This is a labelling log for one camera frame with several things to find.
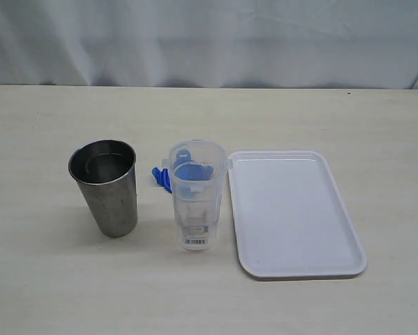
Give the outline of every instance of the clear plastic pitcher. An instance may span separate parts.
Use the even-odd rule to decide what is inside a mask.
[[[174,219],[183,248],[204,250],[216,239],[221,196],[231,162],[214,142],[181,142],[164,161],[174,203]]]

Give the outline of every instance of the metal cup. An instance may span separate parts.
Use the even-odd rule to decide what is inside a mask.
[[[116,140],[89,143],[70,157],[69,173],[106,236],[124,236],[137,224],[135,162],[134,149]]]

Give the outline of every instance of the barcode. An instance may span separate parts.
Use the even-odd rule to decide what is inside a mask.
[[[186,239],[186,244],[206,244],[205,239]]]

